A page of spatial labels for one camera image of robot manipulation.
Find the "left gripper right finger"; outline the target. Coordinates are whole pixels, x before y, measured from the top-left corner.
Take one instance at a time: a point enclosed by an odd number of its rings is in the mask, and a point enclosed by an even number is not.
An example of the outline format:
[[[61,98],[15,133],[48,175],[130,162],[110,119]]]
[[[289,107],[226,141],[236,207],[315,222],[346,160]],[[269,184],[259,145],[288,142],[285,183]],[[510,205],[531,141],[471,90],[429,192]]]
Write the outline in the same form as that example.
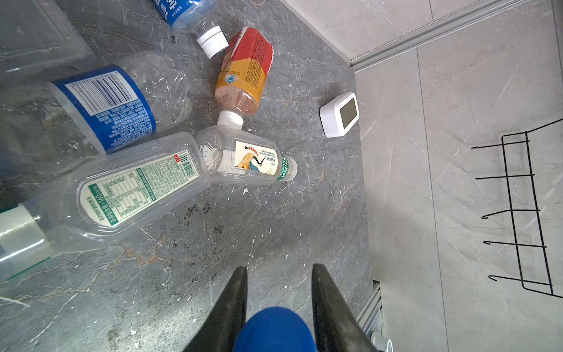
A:
[[[318,351],[376,351],[328,269],[319,263],[312,267],[312,312]]]

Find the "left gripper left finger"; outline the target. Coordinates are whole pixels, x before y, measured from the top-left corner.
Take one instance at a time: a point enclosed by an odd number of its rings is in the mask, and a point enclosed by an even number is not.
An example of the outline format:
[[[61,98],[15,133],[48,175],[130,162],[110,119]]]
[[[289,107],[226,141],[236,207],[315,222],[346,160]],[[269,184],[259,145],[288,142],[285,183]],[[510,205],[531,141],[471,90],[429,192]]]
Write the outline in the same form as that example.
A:
[[[184,351],[233,351],[246,323],[247,300],[248,271],[245,266],[239,266]]]

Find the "small blue cap bottle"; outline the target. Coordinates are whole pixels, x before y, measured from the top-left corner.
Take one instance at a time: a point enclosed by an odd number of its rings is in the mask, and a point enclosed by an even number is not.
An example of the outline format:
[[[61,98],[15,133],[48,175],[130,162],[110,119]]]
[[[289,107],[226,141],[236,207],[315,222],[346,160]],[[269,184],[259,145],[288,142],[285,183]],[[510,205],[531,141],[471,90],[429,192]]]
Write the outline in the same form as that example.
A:
[[[233,351],[316,351],[308,326],[299,315],[284,307],[269,307],[244,325]]]

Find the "clear bottle green white label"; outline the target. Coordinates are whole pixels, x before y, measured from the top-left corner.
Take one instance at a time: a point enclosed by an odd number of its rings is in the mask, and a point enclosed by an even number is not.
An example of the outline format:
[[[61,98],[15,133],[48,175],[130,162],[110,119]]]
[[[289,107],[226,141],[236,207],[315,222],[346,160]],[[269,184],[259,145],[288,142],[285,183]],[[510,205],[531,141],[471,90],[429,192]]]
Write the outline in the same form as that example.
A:
[[[1,280],[62,253],[111,246],[210,184],[186,132],[96,157],[1,213]]]

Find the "white flat bottle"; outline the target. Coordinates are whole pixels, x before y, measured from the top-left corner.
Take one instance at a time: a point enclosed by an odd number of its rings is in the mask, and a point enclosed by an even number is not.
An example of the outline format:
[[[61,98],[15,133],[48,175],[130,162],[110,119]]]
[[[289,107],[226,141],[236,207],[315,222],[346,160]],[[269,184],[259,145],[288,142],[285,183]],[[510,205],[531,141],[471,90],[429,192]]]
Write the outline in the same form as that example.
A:
[[[243,117],[224,110],[218,122],[196,135],[212,183],[250,186],[293,180],[296,161],[270,140],[242,130]]]

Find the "white digital clock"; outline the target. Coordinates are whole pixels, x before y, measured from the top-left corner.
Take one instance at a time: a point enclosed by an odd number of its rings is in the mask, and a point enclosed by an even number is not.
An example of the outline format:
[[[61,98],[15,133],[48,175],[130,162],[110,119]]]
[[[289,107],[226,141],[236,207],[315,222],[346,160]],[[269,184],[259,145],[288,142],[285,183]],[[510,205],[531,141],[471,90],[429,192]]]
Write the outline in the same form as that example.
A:
[[[327,138],[344,136],[359,121],[354,92],[338,95],[320,108],[320,119]]]

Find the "crushed clear bottle blue band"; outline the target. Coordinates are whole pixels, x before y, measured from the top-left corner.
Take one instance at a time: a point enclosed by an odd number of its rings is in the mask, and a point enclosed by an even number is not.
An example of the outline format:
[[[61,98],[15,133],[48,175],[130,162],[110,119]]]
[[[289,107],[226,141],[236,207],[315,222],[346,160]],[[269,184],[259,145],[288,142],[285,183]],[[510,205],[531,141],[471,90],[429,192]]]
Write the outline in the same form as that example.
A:
[[[56,177],[187,120],[189,78],[144,51],[53,82],[1,91],[1,177]]]

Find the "orange red bottle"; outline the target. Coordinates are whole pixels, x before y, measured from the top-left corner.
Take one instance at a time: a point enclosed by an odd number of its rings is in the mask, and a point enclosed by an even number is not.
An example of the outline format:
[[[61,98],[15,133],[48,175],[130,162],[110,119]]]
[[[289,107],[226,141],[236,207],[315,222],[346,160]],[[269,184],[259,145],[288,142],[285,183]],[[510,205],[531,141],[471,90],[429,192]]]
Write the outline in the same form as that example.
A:
[[[262,33],[245,26],[230,41],[215,89],[215,99],[241,117],[255,115],[274,59]]]

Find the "clear bottle blue label back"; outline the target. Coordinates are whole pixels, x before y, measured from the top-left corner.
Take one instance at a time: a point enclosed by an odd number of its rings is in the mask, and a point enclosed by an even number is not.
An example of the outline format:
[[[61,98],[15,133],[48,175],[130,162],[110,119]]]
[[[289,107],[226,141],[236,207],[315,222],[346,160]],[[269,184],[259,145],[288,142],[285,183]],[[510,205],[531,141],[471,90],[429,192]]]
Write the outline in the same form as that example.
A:
[[[194,34],[208,59],[229,46],[221,27],[214,22],[218,1],[152,0],[152,3],[174,31]]]

